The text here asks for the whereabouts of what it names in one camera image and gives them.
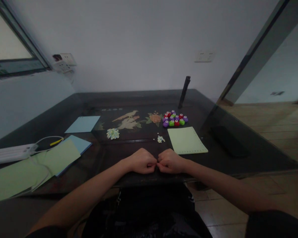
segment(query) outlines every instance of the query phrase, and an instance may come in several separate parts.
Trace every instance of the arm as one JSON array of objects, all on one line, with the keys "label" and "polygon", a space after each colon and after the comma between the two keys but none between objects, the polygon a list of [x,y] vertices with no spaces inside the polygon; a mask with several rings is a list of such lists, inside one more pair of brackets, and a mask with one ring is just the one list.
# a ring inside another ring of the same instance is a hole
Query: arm
[{"label": "arm", "polygon": [[141,148],[109,169],[91,178],[51,207],[31,228],[32,233],[46,226],[68,228],[95,206],[102,196],[126,173],[154,172],[157,160]]},{"label": "arm", "polygon": [[216,170],[184,159],[168,149],[159,154],[157,166],[163,173],[187,173],[226,198],[243,212],[280,210],[267,196],[244,182]]}]

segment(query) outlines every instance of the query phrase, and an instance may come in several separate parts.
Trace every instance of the forearm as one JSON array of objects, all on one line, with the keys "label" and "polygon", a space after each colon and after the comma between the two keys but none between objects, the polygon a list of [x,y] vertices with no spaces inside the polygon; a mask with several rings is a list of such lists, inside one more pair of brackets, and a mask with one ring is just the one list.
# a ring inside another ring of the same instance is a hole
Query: forearm
[{"label": "forearm", "polygon": [[199,165],[191,160],[186,161],[184,170],[247,214],[257,211],[280,210],[267,196],[224,173]]},{"label": "forearm", "polygon": [[127,172],[129,167],[121,160],[114,166],[91,178],[66,195],[32,227],[30,233],[55,225],[67,228],[95,206],[102,196]]}]

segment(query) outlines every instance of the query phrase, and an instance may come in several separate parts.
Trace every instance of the paper sheet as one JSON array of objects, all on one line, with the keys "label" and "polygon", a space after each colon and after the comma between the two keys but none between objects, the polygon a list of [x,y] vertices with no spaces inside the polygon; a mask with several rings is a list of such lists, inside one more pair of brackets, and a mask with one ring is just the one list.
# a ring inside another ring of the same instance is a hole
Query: paper sheet
[{"label": "paper sheet", "polygon": [[67,140],[52,150],[49,150],[45,156],[39,155],[32,157],[36,157],[38,163],[47,166],[53,176],[80,157],[80,153],[72,140]]},{"label": "paper sheet", "polygon": [[99,118],[100,116],[79,117],[65,133],[90,132]]},{"label": "paper sheet", "polygon": [[73,141],[67,140],[50,151],[0,169],[0,200],[39,184],[44,178],[46,182],[79,157]]},{"label": "paper sheet", "polygon": [[0,169],[0,200],[40,183],[46,176],[47,170],[35,165],[30,159]]},{"label": "paper sheet", "polygon": [[[84,153],[85,150],[87,150],[92,145],[91,142],[88,142],[86,140],[83,140],[83,139],[78,138],[78,137],[73,136],[73,135],[69,136],[67,139],[65,139],[61,143],[64,143],[65,141],[68,141],[69,139],[73,141],[76,149],[78,150],[78,152],[80,154]],[[59,176],[67,167],[65,167],[61,172],[57,173],[56,176]]]},{"label": "paper sheet", "polygon": [[208,152],[193,127],[168,129],[173,150],[177,154]]}]

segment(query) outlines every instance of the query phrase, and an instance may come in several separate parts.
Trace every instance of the painted flower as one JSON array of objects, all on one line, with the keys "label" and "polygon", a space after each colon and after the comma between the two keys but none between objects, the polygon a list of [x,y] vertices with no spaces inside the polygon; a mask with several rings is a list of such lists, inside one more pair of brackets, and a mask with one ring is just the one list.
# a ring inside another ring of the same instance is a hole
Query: painted flower
[{"label": "painted flower", "polygon": [[149,118],[153,123],[157,123],[161,121],[161,117],[157,114],[149,115]]}]

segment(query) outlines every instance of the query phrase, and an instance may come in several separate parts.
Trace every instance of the hand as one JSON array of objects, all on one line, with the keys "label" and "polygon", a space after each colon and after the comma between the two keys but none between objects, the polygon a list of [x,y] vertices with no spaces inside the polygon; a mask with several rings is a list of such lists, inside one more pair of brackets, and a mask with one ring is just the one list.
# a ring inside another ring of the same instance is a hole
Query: hand
[{"label": "hand", "polygon": [[150,174],[155,171],[157,160],[144,148],[137,150],[131,156],[123,159],[126,162],[128,171],[139,174]]},{"label": "hand", "polygon": [[157,166],[162,173],[179,174],[183,173],[187,160],[177,155],[173,150],[167,149],[158,157]]}]

